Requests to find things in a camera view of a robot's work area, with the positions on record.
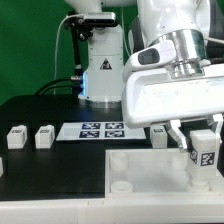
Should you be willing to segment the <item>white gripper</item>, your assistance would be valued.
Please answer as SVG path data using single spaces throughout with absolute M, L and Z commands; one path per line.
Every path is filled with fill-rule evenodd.
M 188 149 L 181 121 L 207 116 L 209 134 L 222 143 L 224 69 L 206 68 L 204 76 L 172 79 L 164 68 L 132 74 L 122 94 L 122 115 L 129 128 L 166 123 L 181 152 Z

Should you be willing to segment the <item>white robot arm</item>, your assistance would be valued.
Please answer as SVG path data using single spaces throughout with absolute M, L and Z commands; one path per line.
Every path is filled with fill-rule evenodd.
M 164 124 L 183 151 L 181 124 L 224 117 L 224 65 L 207 55 L 211 0 L 65 0 L 88 41 L 78 94 L 92 107 L 120 105 L 130 128 Z

